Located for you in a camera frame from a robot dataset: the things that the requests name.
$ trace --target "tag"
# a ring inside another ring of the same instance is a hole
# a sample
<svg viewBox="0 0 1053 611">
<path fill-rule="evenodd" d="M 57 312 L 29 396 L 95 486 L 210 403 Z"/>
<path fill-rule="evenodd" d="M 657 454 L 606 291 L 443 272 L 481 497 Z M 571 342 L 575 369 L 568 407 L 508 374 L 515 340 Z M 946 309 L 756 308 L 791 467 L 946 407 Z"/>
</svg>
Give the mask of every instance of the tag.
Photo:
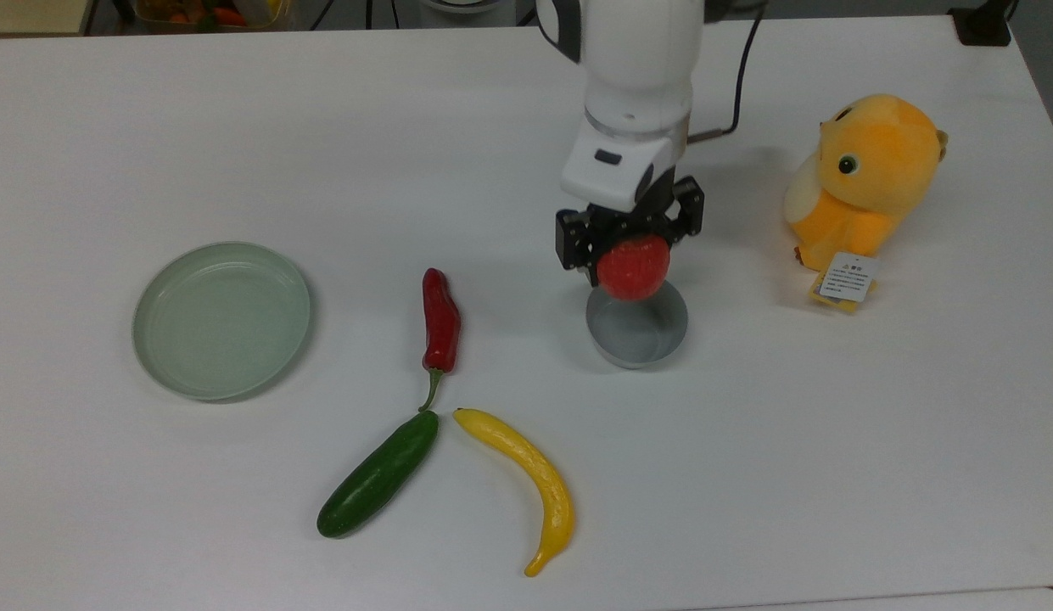
<svg viewBox="0 0 1053 611">
<path fill-rule="evenodd" d="M 820 272 L 813 282 L 810 295 L 817 301 L 853 312 L 876 285 L 873 278 L 879 267 L 880 261 L 871 256 L 837 252 L 828 270 Z"/>
</svg>

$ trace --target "red ball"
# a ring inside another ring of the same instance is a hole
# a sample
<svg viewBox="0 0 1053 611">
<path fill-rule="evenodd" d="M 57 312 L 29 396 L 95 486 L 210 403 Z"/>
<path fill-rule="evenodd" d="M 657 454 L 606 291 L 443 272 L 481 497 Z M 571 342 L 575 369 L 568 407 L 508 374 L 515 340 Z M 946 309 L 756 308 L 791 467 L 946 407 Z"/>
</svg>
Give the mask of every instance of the red ball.
<svg viewBox="0 0 1053 611">
<path fill-rule="evenodd" d="M 597 261 L 597 283 L 613 298 L 647 299 L 657 293 L 670 271 L 670 244 L 662 236 L 623 240 Z"/>
</svg>

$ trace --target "light green plate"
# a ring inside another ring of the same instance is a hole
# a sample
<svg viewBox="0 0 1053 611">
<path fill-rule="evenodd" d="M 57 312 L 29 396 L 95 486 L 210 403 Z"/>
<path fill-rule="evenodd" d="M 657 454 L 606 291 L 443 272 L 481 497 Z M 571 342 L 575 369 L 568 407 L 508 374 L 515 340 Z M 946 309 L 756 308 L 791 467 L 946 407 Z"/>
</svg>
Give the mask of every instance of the light green plate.
<svg viewBox="0 0 1053 611">
<path fill-rule="evenodd" d="M 267 386 L 312 323 L 300 272 L 262 247 L 222 242 L 164 268 L 134 313 L 134 350 L 161 386 L 201 401 Z"/>
</svg>

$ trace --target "white label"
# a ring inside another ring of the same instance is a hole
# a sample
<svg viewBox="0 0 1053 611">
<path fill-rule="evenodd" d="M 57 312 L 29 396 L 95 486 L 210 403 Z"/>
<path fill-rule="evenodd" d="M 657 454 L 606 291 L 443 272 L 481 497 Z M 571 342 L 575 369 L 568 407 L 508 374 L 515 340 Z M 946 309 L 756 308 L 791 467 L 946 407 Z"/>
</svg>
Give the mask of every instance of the white label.
<svg viewBox="0 0 1053 611">
<path fill-rule="evenodd" d="M 872 278 L 876 275 L 878 259 L 869 256 L 852 255 L 849 252 L 837 252 L 832 258 L 832 265 L 823 275 L 817 294 L 821 297 L 846 299 L 862 302 L 869 292 Z"/>
</svg>

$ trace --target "chili pepper stem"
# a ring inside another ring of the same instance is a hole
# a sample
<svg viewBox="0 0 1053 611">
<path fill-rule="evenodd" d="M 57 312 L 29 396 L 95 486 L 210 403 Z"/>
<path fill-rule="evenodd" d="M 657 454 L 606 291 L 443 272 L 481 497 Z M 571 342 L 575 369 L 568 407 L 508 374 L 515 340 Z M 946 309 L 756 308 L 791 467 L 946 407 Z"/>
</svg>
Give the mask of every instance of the chili pepper stem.
<svg viewBox="0 0 1053 611">
<path fill-rule="evenodd" d="M 439 387 L 439 379 L 441 377 L 443 377 L 442 370 L 437 370 L 436 368 L 432 368 L 429 370 L 429 398 L 425 399 L 424 405 L 422 405 L 420 408 L 417 408 L 417 411 L 419 413 L 422 413 L 422 411 L 432 407 L 432 401 L 434 398 L 436 398 L 436 388 Z"/>
</svg>

